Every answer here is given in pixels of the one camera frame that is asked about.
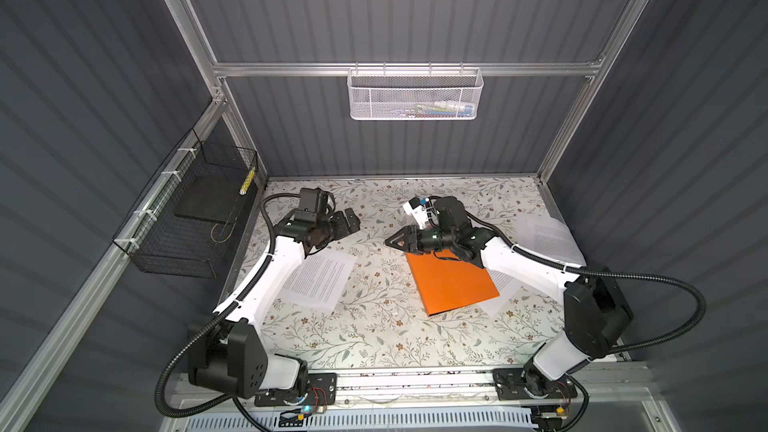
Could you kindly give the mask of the black pad in basket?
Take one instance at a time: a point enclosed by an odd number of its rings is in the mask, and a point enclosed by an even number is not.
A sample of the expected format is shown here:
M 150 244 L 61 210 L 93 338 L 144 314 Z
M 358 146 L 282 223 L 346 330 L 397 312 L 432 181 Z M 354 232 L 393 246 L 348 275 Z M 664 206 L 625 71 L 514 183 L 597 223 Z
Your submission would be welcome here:
M 241 184 L 220 177 L 197 177 L 182 195 L 174 215 L 216 224 L 236 216 Z

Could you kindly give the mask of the white printed sheets centre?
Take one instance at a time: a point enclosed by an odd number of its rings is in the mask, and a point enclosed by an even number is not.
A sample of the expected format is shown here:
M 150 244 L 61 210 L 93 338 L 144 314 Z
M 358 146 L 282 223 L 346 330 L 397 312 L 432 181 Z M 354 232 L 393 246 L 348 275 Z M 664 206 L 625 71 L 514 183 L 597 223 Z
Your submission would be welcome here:
M 498 291 L 498 296 L 481 301 L 477 306 L 488 316 L 495 317 L 520 290 L 522 283 L 502 272 L 489 270 L 488 273 Z

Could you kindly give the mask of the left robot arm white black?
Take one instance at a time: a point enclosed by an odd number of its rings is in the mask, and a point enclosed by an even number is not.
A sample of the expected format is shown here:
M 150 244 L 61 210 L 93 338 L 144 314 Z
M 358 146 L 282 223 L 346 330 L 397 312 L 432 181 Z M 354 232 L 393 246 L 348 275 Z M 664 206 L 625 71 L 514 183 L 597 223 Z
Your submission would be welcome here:
M 221 325 L 190 349 L 191 384 L 250 399 L 258 394 L 302 398 L 309 388 L 307 363 L 284 354 L 271 354 L 262 339 L 262 323 L 278 298 L 323 313 L 336 307 L 356 258 L 343 252 L 309 251 L 360 230 L 351 208 L 315 224 L 287 218 L 275 227 L 276 237 L 243 279 L 217 306 L 217 314 L 233 304 Z

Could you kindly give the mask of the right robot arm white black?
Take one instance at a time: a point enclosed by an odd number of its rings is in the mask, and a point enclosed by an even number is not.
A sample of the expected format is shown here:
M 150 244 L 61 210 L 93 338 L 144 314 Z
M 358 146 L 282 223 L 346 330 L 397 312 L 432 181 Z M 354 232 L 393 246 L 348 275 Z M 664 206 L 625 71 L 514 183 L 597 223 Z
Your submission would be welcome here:
M 614 353 L 633 312 L 606 270 L 590 271 L 515 244 L 454 196 L 415 197 L 403 209 L 416 223 L 386 238 L 386 246 L 412 255 L 447 250 L 453 261 L 509 275 L 563 307 L 563 329 L 531 356 L 518 379 L 530 396 L 548 396 L 568 375 Z

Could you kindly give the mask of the floral table mat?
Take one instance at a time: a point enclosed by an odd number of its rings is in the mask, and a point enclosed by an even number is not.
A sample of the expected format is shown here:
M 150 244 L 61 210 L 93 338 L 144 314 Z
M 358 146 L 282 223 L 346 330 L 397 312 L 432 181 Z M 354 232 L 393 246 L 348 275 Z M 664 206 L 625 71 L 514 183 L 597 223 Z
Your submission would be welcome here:
M 315 179 L 311 186 L 359 216 L 360 231 L 335 244 L 355 267 L 330 312 L 275 300 L 260 324 L 269 352 L 315 369 L 521 364 L 561 330 L 561 306 L 526 289 L 513 289 L 492 313 L 471 305 L 429 316 L 405 255 L 384 244 L 411 223 L 403 204 L 427 195 L 454 195 L 515 238 L 520 220 L 549 213 L 535 178 Z

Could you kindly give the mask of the yellow marker in basket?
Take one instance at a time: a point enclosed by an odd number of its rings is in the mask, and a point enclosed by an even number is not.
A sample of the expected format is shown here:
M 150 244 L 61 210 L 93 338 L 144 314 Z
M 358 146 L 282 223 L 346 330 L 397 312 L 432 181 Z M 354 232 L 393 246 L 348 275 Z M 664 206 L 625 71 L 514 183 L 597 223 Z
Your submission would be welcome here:
M 248 171 L 244 181 L 241 184 L 241 187 L 239 189 L 239 195 L 240 196 L 245 196 L 248 193 L 248 190 L 249 190 L 249 188 L 250 188 L 250 186 L 251 186 L 251 184 L 252 184 L 252 182 L 254 180 L 255 175 L 256 175 L 256 168 L 252 167 Z

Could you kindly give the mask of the aluminium frame post right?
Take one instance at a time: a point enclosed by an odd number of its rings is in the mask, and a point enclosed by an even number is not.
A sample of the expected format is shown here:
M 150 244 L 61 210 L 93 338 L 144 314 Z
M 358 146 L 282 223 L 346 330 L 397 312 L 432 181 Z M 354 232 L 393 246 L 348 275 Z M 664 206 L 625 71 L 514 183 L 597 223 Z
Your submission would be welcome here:
M 607 38 L 605 46 L 594 62 L 596 71 L 591 75 L 587 75 L 584 85 L 572 102 L 560 129 L 538 169 L 537 177 L 543 185 L 549 183 L 650 1 L 627 0 L 622 12 L 618 16 L 615 27 Z

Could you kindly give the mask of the aluminium frame post left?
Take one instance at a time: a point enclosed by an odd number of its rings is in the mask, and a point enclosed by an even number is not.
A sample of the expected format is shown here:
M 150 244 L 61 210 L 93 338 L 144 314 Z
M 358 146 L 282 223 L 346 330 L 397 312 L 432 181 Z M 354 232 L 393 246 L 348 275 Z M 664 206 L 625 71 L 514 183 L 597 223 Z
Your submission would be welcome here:
M 258 151 L 227 81 L 216 74 L 217 57 L 191 0 L 163 0 L 211 97 L 212 112 L 205 112 L 197 126 L 222 120 L 238 147 Z

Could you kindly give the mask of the aluminium frame post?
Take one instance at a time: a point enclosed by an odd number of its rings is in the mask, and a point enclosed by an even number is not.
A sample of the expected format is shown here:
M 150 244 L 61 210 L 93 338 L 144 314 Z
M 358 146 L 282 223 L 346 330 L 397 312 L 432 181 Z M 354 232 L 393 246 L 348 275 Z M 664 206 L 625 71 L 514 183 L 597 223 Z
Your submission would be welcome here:
M 217 57 L 191 0 L 163 0 L 211 97 L 212 112 L 205 112 L 197 126 L 222 120 L 238 147 L 258 151 L 227 81 L 216 74 Z
M 584 85 L 572 102 L 560 129 L 538 169 L 537 177 L 543 185 L 549 183 L 650 1 L 627 0 L 622 12 L 618 16 L 615 27 L 607 38 L 605 46 L 594 62 L 596 71 L 591 75 L 587 75 Z

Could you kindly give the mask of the aluminium frame crossbar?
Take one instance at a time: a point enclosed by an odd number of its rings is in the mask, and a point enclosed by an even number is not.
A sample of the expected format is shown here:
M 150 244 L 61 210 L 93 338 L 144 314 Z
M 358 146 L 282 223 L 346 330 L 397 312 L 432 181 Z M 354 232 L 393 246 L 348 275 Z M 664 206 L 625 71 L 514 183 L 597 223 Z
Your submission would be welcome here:
M 234 77 L 343 77 L 352 75 L 416 76 L 469 75 L 489 77 L 587 77 L 596 71 L 594 62 L 504 63 L 227 63 L 214 66 L 223 78 Z

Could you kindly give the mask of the markers in white basket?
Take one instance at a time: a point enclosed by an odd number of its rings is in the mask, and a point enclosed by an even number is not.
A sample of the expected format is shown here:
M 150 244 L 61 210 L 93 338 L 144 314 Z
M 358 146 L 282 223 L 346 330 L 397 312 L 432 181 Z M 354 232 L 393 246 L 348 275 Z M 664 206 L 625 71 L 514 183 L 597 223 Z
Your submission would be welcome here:
M 415 103 L 406 106 L 400 114 L 407 118 L 458 118 L 473 119 L 476 116 L 476 106 L 463 101 L 437 101 L 431 103 Z

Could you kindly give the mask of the orange folder black inside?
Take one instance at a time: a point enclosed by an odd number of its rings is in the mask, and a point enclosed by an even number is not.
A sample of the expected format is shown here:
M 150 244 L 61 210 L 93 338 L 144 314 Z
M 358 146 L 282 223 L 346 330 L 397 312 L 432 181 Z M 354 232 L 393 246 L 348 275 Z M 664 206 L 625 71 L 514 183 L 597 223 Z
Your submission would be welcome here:
M 459 260 L 450 251 L 407 253 L 406 259 L 428 316 L 500 296 L 486 269 Z

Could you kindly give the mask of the white vented panel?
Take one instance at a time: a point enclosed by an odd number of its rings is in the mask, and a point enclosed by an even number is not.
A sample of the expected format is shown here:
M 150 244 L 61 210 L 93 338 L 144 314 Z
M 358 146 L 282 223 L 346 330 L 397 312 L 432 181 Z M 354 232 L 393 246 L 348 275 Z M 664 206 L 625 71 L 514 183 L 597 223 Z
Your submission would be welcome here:
M 336 409 L 299 424 L 280 419 L 277 411 L 255 411 L 253 420 L 269 431 L 410 431 L 417 429 L 474 430 L 539 428 L 532 412 L 505 406 Z

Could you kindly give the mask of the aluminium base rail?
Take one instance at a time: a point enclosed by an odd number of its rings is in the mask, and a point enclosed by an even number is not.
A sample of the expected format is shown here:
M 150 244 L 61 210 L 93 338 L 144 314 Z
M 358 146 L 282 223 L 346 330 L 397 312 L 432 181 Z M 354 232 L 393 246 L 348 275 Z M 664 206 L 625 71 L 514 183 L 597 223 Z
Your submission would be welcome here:
M 508 388 L 522 374 L 520 366 L 507 365 L 506 378 L 499 381 L 498 365 L 361 368 L 316 370 L 311 385 L 296 397 L 284 399 L 275 392 L 260 392 L 245 401 L 247 406 L 327 405 L 331 409 L 406 406 L 511 405 L 534 407 L 565 405 L 575 412 L 582 400 L 558 389 L 547 399 Z M 660 401 L 662 395 L 650 368 L 642 361 L 589 363 L 574 374 L 587 389 L 590 403 Z

